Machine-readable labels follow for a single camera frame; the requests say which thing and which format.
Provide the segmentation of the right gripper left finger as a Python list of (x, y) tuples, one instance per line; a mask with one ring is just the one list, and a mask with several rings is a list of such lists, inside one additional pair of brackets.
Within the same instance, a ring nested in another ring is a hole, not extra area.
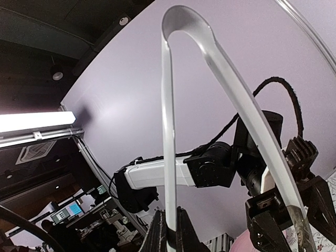
[(166, 231), (165, 211), (157, 210), (139, 252), (166, 252)]

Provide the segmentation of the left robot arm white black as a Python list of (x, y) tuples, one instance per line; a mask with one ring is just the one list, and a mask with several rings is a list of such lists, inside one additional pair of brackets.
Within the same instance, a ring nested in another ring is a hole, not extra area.
[[(298, 135), (289, 140), (283, 154), (308, 209), (309, 223), (335, 242), (335, 210), (329, 186), (310, 170), (318, 150), (303, 138), (300, 113), (296, 119)], [(234, 116), (231, 123), (236, 125), (233, 144), (213, 141), (191, 154), (176, 156), (176, 182), (198, 188), (230, 187), (238, 174), (249, 195), (245, 209), (252, 244), (259, 251), (288, 251), (282, 231), (292, 225), (289, 212), (242, 120)], [(128, 212), (148, 211), (158, 198), (157, 187), (164, 184), (163, 158), (132, 161), (115, 172), (114, 184), (119, 202)]]

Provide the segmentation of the white handled food tongs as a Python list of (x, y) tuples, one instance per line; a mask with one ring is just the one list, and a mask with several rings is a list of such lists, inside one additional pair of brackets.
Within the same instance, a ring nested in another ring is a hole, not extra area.
[(182, 115), (194, 116), (201, 126), (214, 128), (224, 121), (223, 95), (264, 159), (298, 236), (300, 251), (314, 251), (314, 241), (289, 165), (259, 104), (244, 80), (259, 69), (261, 47), (239, 30), (239, 21), (225, 18), (218, 7), (206, 6), (208, 17), (185, 5), (171, 6), (161, 24), (161, 103), (166, 223), (176, 231), (176, 148), (178, 139), (195, 129), (181, 125)]

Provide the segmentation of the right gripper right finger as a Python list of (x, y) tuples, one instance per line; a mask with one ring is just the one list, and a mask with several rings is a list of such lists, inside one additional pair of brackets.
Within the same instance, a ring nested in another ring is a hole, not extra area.
[(185, 209), (177, 208), (176, 251), (206, 252), (208, 247), (200, 242)]

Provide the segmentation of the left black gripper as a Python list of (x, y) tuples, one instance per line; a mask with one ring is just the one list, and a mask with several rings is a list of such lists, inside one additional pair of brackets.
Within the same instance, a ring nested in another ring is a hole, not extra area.
[[(288, 211), (278, 190), (274, 186), (266, 188), (262, 178), (266, 164), (241, 119), (237, 121), (233, 152), (240, 156), (235, 167), (251, 196), (246, 202), (246, 215), (253, 246), (264, 252), (291, 251), (282, 232), (291, 225)], [(335, 210), (327, 182), (320, 176), (310, 182), (310, 197), (302, 198), (310, 224), (334, 226)]]

